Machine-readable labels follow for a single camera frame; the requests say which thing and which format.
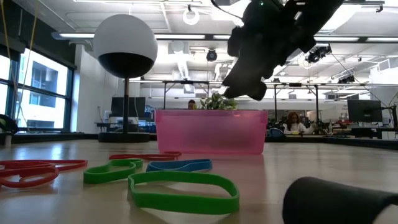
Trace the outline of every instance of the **pink container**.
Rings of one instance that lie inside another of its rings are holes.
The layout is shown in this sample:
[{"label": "pink container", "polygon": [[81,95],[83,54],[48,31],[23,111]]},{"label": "pink container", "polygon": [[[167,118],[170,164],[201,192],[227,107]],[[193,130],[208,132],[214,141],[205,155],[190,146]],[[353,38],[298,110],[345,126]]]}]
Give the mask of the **pink container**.
[{"label": "pink container", "polygon": [[266,111],[157,110],[160,152],[261,154],[267,131]]}]

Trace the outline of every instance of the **woman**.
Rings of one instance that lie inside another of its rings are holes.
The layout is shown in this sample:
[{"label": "woman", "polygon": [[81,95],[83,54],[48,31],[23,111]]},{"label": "woman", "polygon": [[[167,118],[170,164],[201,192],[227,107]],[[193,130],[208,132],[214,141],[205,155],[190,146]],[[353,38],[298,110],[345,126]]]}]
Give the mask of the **woman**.
[{"label": "woman", "polygon": [[195,108],[196,105],[197,105],[197,103],[195,102],[195,100],[190,100],[190,101],[188,102],[188,110],[194,110],[194,109],[196,109],[196,108]]},{"label": "woman", "polygon": [[299,116],[296,112],[290,112],[287,116],[287,124],[283,124],[285,134],[312,134],[317,128],[316,124],[311,124],[310,128],[305,128],[304,124],[300,123]]}]

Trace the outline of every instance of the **desk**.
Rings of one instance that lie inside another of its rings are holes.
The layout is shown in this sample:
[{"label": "desk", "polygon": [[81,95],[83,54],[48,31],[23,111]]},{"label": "desk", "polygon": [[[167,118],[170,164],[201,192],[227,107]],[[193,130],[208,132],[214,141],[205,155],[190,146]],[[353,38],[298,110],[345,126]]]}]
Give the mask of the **desk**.
[{"label": "desk", "polygon": [[[74,170],[60,174],[54,182],[43,187],[26,190],[2,187],[1,223],[53,224],[56,217],[57,224],[284,224],[284,195],[289,185],[299,177],[312,176],[385,191],[394,191],[398,186],[398,180],[391,177],[398,172],[396,151],[321,143],[265,143],[264,148],[263,154],[255,156],[183,154],[179,158],[212,159],[213,170],[208,172],[222,175],[238,186],[241,195],[239,212],[230,215],[196,215],[137,208],[132,197],[127,196],[127,180],[88,185],[83,183],[83,171]],[[79,140],[15,145],[12,150],[0,150],[0,157],[51,159],[56,155],[57,159],[85,158],[88,159],[88,167],[94,167],[106,164],[110,155],[120,153],[154,154],[159,150],[156,142],[113,144]],[[144,172],[147,163],[145,161],[143,169],[137,172]],[[163,194],[229,196],[220,187],[204,184],[156,182],[138,187],[143,192]],[[39,200],[50,205],[48,212],[44,212],[43,206],[32,206]],[[392,207],[376,223],[397,222],[398,213],[396,207]]]},{"label": "desk", "polygon": [[[97,125],[97,128],[99,128],[100,132],[122,132],[123,130],[123,124],[121,123],[101,123],[101,122],[95,122],[95,124]],[[137,132],[138,130],[138,125],[137,124],[133,124],[133,123],[129,123],[129,127],[128,127],[128,131],[129,132]]]},{"label": "desk", "polygon": [[377,137],[378,139],[382,139],[382,132],[384,132],[384,131],[398,132],[398,129],[394,129],[394,128],[361,128],[361,127],[351,128],[351,133],[356,138]]}]

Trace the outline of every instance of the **blue rubber band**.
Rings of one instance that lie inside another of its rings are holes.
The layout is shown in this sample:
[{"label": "blue rubber band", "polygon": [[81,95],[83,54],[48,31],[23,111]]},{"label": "blue rubber band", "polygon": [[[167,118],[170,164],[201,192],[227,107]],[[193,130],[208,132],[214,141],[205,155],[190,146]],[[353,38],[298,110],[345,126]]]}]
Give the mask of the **blue rubber band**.
[{"label": "blue rubber band", "polygon": [[213,164],[210,159],[193,159],[187,161],[152,161],[148,164],[147,172],[150,171],[198,171],[211,170]]}]

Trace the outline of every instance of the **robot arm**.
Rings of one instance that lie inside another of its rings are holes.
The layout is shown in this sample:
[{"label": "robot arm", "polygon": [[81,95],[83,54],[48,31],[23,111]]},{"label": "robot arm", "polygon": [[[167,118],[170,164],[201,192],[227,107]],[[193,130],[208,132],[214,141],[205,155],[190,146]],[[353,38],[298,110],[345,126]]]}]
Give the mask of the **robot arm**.
[{"label": "robot arm", "polygon": [[226,77],[227,98],[248,95],[261,100],[266,86],[261,83],[284,65],[295,50],[311,50],[313,36],[328,22],[344,0],[252,0],[247,6],[242,27],[235,27],[228,40],[228,54],[238,57]]}]

